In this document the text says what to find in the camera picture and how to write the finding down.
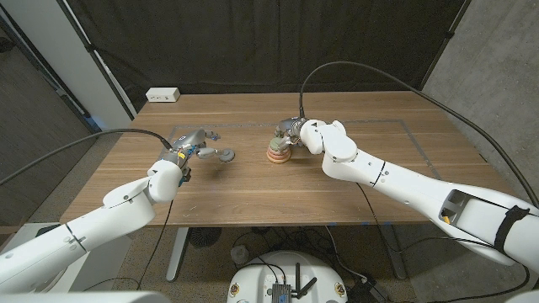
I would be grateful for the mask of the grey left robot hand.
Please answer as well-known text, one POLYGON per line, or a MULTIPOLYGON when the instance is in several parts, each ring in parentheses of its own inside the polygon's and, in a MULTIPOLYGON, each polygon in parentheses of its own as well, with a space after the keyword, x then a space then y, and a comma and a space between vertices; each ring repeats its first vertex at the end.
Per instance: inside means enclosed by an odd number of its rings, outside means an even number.
POLYGON ((180 136, 172 144, 172 148, 163 154, 163 160, 170 161, 180 168, 186 166, 192 156, 200 159, 221 155, 222 151, 208 147, 206 140, 217 141, 221 137, 212 130, 193 130, 187 135, 180 136))

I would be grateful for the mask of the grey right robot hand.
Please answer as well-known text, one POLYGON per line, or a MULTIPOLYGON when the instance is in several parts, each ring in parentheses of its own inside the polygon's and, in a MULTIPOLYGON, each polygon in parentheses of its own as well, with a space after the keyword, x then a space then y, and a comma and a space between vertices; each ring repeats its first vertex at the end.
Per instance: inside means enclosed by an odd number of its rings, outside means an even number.
POLYGON ((271 148, 276 152, 283 152, 289 146, 296 145, 300 141, 301 128, 306 122, 307 119, 301 117, 282 120, 275 128, 271 148))

